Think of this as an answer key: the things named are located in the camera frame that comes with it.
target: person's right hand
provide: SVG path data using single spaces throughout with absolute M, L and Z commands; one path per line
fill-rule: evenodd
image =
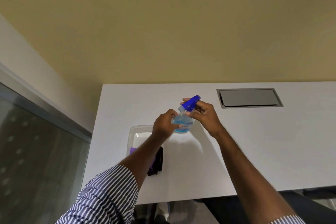
M 203 127 L 209 132 L 210 136 L 216 138 L 222 133 L 227 133 L 224 126 L 219 121 L 217 113 L 212 104 L 198 101 L 193 112 L 186 112 L 186 115 L 198 120 Z

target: spray bottle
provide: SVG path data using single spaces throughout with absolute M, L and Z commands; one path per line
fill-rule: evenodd
M 196 107 L 196 103 L 201 99 L 199 95 L 196 95 L 189 99 L 187 102 L 183 103 L 178 110 L 180 111 L 179 115 L 176 116 L 172 123 L 181 124 L 182 127 L 175 129 L 178 133 L 186 133 L 190 130 L 192 124 L 194 123 L 194 119 L 186 116 L 186 112 L 194 111 Z

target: person's left arm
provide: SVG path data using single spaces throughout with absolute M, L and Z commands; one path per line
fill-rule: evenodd
M 75 204 L 57 224 L 130 223 L 138 190 L 160 146 L 178 128 L 170 109 L 154 122 L 152 135 L 118 165 L 98 174 L 79 193 Z

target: striped sleeve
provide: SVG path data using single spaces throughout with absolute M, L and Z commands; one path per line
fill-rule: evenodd
M 117 165 L 97 175 L 79 192 L 75 204 L 56 224 L 130 223 L 138 198 L 137 182 Z
M 272 221 L 270 224 L 305 224 L 305 222 L 296 215 L 289 215 Z

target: yellow wall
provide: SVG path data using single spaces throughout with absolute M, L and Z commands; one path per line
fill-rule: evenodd
M 0 0 L 97 108 L 104 83 L 336 80 L 336 0 Z

